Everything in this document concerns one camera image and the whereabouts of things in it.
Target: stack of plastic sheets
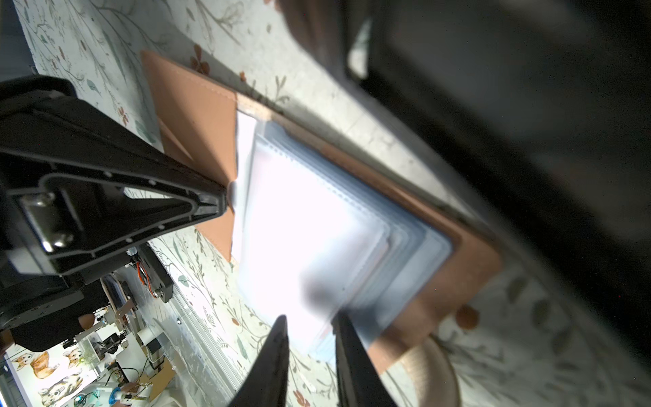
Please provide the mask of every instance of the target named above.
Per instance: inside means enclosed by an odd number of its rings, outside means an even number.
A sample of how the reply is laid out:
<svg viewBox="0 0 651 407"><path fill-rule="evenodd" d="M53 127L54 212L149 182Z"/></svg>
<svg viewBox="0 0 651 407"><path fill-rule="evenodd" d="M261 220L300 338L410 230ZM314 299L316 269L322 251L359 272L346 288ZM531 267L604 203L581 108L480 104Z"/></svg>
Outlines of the stack of plastic sheets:
<svg viewBox="0 0 651 407"><path fill-rule="evenodd" d="M240 290L290 344L334 361L345 309L368 347L452 253L449 239L273 122L259 122L248 168Z"/></svg>

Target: black cable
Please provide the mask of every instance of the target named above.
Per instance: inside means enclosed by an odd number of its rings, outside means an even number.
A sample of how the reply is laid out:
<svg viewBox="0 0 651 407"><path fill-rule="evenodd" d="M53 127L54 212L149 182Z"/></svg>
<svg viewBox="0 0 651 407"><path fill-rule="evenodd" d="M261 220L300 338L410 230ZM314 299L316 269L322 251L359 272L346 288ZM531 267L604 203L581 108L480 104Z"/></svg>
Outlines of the black cable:
<svg viewBox="0 0 651 407"><path fill-rule="evenodd" d="M115 373L115 371L110 371L110 373L109 373L109 378L106 379L106 383L104 384L104 387L106 387L106 385L108 385L109 380L111 379L111 376L113 375L113 373Z"/></svg>
<svg viewBox="0 0 651 407"><path fill-rule="evenodd" d="M80 394L77 397L75 397L74 402L72 404L74 404L75 407L82 407L86 404L88 396L90 395L95 396L95 398L98 400L100 399L100 396L99 394L97 394L97 391L91 391L90 393Z"/></svg>
<svg viewBox="0 0 651 407"><path fill-rule="evenodd" d="M143 365L143 371L140 373L140 376L138 376L138 380L140 380L141 377L145 374L145 367L147 367L147 362L149 359L147 358L147 355L145 355L145 364Z"/></svg>
<svg viewBox="0 0 651 407"><path fill-rule="evenodd" d="M133 367L122 367L121 369L122 369L122 370L135 371L135 372L138 374L138 379L140 379L141 374L140 374L140 372L138 371L138 369L134 369Z"/></svg>

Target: screw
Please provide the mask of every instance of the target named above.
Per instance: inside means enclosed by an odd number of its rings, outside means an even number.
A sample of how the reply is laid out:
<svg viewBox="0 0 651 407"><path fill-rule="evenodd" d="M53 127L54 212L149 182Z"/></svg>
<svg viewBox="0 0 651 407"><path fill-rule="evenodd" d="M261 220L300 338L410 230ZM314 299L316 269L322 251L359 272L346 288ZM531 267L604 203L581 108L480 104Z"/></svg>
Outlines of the screw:
<svg viewBox="0 0 651 407"><path fill-rule="evenodd" d="M72 233L65 233L65 232L56 232L52 236L52 245L55 247L68 247L69 244L72 243L72 241L75 240L75 236Z"/></svg>

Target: wire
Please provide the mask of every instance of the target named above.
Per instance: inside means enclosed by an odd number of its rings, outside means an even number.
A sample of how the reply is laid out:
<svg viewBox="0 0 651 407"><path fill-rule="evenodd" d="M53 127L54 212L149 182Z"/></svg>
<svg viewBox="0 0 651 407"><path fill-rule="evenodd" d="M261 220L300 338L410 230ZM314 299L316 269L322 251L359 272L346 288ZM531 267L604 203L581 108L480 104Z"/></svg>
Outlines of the wire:
<svg viewBox="0 0 651 407"><path fill-rule="evenodd" d="M141 377L145 374L145 367L147 367L147 361L149 361L148 358L145 358L145 364L143 365L143 371L140 372L140 376L138 376L138 380L140 380Z"/></svg>
<svg viewBox="0 0 651 407"><path fill-rule="evenodd" d="M73 402L74 406L75 407L82 407L83 405L85 405L86 401L88 399L88 396L95 396L96 399L98 399L98 400L100 399L100 395L97 393L97 390L96 391L91 391L90 393L80 394L77 397L75 397L74 402Z"/></svg>
<svg viewBox="0 0 651 407"><path fill-rule="evenodd" d="M104 384L104 387L106 387L106 386L109 384L109 380L111 379L111 376L113 375L113 373L115 373L115 371L111 371L111 372L109 373L109 378L106 379L106 383Z"/></svg>
<svg viewBox="0 0 651 407"><path fill-rule="evenodd" d="M142 374L138 371L138 369L134 369L133 367L123 367L122 370L135 371L138 374L138 378L136 380L139 380L140 376L142 376Z"/></svg>
<svg viewBox="0 0 651 407"><path fill-rule="evenodd" d="M138 393L136 393L135 396L131 396L131 399L135 399L136 397L138 397L140 395L140 393L144 392L145 389L148 388L151 385L152 385L151 382L141 385L143 388Z"/></svg>
<svg viewBox="0 0 651 407"><path fill-rule="evenodd" d="M156 298L156 296L154 295L154 292L152 291L152 283L149 281L149 275L147 274L147 270L145 270L145 268L140 265L139 261L137 261L135 263L135 267L138 270L138 278L140 279L140 282L143 285L146 285L147 288L149 289L149 294L151 294L152 297ZM143 273L145 275L145 277L147 278L147 283L146 284L145 284L145 280L143 280L143 276L142 276L141 273Z"/></svg>

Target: bolt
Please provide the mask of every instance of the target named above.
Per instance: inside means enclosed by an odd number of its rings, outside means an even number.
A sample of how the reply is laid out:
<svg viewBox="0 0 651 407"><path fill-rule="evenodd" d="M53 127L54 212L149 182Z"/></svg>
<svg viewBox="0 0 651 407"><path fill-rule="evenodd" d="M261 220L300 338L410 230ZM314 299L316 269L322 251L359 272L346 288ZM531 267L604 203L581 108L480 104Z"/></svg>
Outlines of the bolt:
<svg viewBox="0 0 651 407"><path fill-rule="evenodd" d="M56 195L52 192L37 193L35 195L25 195L23 196L23 202L29 206L40 206L41 208L45 206L50 206Z"/></svg>
<svg viewBox="0 0 651 407"><path fill-rule="evenodd" d="M56 232L52 235L52 245L59 248L68 247L75 240L72 233Z"/></svg>

